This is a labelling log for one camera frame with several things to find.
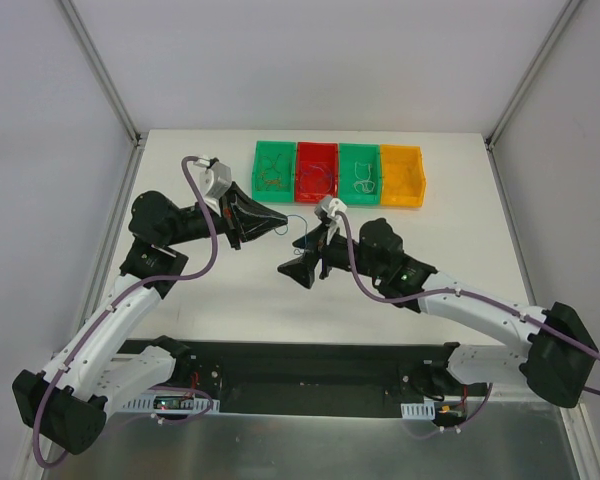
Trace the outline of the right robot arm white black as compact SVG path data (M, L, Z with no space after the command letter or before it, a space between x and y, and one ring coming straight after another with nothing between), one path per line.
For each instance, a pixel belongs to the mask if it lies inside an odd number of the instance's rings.
M578 313L556 302L549 309L506 302L480 293L403 250L403 240L383 219L364 223L359 238L329 231L324 221L294 241L300 257L279 273L305 288L331 269L368 277L380 303L457 322L496 341L496 347L454 347L430 369L432 387L453 394L464 384L524 383L543 400L573 408L585 390L598 351Z

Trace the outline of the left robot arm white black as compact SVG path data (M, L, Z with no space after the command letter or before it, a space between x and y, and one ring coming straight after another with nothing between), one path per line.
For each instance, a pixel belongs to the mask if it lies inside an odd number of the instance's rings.
M217 210L204 201L180 208L162 193L147 191L133 202L131 214L134 240L102 304L40 372L23 370L12 384L33 439L46 438L64 454L89 449L107 420L144 391L196 384L191 350L167 336L123 366L108 367L140 321L183 280L188 258L175 245L209 239L216 247L219 236L225 236L240 249L288 222L236 184L220 196Z

